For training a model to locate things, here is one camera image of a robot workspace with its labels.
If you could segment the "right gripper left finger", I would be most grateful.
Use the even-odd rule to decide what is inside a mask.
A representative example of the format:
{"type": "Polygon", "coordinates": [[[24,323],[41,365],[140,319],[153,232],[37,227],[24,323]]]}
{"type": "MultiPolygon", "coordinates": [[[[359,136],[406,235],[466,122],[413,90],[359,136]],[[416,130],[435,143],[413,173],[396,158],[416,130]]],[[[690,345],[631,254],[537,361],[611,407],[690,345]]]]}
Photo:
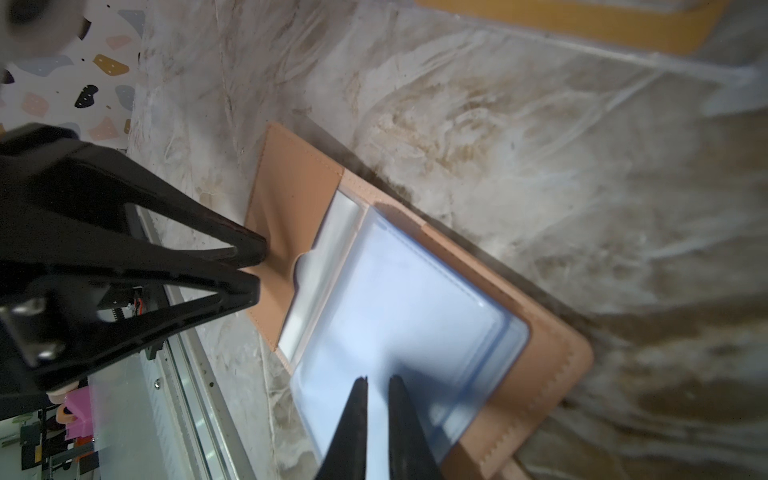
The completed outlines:
{"type": "Polygon", "coordinates": [[[357,378],[351,388],[317,480],[366,479],[368,380],[357,378]]]}

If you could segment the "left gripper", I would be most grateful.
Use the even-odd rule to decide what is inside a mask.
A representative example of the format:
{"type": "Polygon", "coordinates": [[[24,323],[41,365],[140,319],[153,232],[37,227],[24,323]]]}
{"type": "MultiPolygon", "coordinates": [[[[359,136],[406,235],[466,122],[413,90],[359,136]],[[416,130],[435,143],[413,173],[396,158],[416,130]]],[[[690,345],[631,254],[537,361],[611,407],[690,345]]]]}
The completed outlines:
{"type": "Polygon", "coordinates": [[[38,409],[46,393],[192,327],[245,310],[260,279],[205,262],[200,273],[129,270],[136,205],[227,247],[184,253],[259,265],[268,242],[201,205],[124,154],[41,123],[1,138],[1,415],[38,409]],[[108,323],[99,284],[179,286],[209,294],[108,323]]]}

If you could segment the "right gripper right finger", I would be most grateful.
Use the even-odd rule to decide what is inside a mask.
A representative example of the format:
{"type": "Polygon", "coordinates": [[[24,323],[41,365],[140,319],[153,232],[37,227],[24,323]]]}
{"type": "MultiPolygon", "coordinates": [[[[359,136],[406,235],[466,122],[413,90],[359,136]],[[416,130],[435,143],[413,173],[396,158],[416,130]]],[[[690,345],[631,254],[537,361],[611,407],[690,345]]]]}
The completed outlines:
{"type": "Polygon", "coordinates": [[[393,375],[388,386],[388,459],[391,480],[443,479],[427,443],[404,380],[393,375]]]}

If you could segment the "pink leather card holder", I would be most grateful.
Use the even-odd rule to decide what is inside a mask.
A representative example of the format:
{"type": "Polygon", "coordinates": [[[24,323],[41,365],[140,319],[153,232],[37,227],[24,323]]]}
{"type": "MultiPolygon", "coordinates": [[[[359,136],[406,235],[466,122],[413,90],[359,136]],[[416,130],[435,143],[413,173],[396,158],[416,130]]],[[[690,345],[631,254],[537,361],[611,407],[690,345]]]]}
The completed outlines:
{"type": "Polygon", "coordinates": [[[246,225],[269,246],[248,314],[321,466],[356,393],[367,478],[394,477],[400,407],[445,478],[519,478],[514,453],[592,365],[575,329],[277,123],[246,225]]]}

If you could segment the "gold VIP card right front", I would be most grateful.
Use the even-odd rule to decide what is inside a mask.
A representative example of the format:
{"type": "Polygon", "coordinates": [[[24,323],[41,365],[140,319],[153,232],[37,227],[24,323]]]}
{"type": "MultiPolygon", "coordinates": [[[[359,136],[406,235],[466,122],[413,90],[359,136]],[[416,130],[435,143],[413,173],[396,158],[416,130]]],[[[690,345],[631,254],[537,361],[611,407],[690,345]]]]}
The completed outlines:
{"type": "Polygon", "coordinates": [[[643,51],[701,47],[728,1],[418,1],[420,7],[643,51]]]}

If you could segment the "clear acrylic card stand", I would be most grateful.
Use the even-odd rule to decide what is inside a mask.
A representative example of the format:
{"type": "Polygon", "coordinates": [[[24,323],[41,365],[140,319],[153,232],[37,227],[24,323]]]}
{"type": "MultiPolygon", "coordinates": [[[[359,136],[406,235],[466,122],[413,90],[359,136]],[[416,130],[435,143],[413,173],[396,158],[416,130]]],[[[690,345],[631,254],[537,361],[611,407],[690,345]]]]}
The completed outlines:
{"type": "Polygon", "coordinates": [[[767,34],[764,1],[421,1],[419,7],[506,25],[562,47],[716,85],[706,117],[767,107],[767,55],[716,62],[723,44],[767,34]]]}

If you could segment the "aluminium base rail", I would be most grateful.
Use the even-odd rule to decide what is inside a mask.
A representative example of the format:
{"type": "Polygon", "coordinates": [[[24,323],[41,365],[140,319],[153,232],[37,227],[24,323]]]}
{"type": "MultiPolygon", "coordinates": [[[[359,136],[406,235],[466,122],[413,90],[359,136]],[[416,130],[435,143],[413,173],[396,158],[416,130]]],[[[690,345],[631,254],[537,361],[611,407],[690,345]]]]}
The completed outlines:
{"type": "Polygon", "coordinates": [[[145,353],[141,366],[165,478],[256,477],[195,329],[145,353]]]}

